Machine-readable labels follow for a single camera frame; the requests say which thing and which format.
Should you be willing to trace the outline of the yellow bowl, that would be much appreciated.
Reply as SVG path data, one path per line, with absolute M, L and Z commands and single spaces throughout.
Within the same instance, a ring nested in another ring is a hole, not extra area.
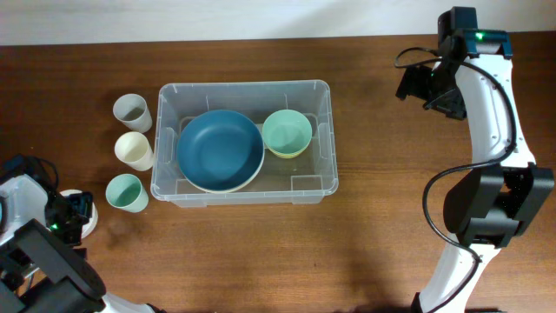
M 276 155 L 279 158 L 283 158 L 283 159 L 292 159 L 295 157 L 298 157 L 302 152 L 305 151 L 305 149 L 307 148 L 307 146 L 301 150 L 297 150 L 293 153 L 281 153 L 278 150 L 275 150 L 273 148 L 271 148 L 270 146 L 266 146 L 266 149 L 270 150 L 274 155 Z

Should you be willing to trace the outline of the green bowl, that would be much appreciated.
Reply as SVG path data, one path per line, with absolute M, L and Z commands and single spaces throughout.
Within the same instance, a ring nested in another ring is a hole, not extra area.
M 281 153 L 293 153 L 309 146 L 313 128 L 299 111 L 278 110 L 261 125 L 261 135 L 266 146 Z

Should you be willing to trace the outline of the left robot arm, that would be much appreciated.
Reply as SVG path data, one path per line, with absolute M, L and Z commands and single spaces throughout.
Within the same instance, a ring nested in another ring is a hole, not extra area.
M 64 196 L 49 161 L 16 155 L 1 166 L 1 310 L 3 312 L 145 312 L 109 293 L 87 263 L 83 226 L 93 213 L 89 192 Z

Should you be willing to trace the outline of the beige plate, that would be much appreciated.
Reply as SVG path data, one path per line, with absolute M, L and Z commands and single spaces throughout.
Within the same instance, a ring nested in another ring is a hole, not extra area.
M 225 194 L 241 190 L 253 182 L 261 171 L 264 157 L 264 151 L 232 153 L 230 160 L 213 152 L 199 152 L 180 164 L 180 169 L 197 189 Z

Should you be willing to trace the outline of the grey cup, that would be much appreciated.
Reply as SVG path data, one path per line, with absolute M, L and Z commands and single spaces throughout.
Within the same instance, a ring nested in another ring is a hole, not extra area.
M 137 94 L 119 97 L 113 105 L 114 117 L 133 131 L 145 133 L 152 126 L 152 117 L 146 100 Z

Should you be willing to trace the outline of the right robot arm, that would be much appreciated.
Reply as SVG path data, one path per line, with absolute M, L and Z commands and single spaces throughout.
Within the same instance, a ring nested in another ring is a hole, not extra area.
M 467 120 L 472 162 L 435 175 L 434 183 L 463 171 L 443 205 L 446 242 L 434 274 L 414 296 L 413 312 L 463 312 L 485 267 L 510 241 L 525 233 L 552 192 L 553 171 L 540 168 L 524 138 L 513 86 L 513 50 L 507 32 L 479 27 L 474 7 L 438 18 L 433 58 L 396 63 L 405 71 L 396 91 L 423 100 L 426 110 Z

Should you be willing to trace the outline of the blue plate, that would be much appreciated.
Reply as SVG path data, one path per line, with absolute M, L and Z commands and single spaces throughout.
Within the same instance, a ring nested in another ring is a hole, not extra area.
M 194 118 L 183 129 L 176 146 L 180 164 L 195 153 L 210 152 L 232 158 L 232 153 L 265 152 L 261 132 L 248 117 L 232 110 L 211 110 Z

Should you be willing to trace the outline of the white bowl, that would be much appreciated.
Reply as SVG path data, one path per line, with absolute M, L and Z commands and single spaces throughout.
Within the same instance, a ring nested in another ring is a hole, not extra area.
M 82 191 L 75 190 L 75 189 L 61 191 L 62 196 L 70 196 L 78 193 L 82 193 Z M 85 237 L 87 237 L 93 232 L 93 230 L 97 225 L 97 221 L 98 221 L 98 211 L 96 209 L 96 205 L 92 203 L 92 215 L 91 218 L 89 219 L 89 222 L 82 227 L 82 234 L 81 234 L 82 239 L 84 239 Z

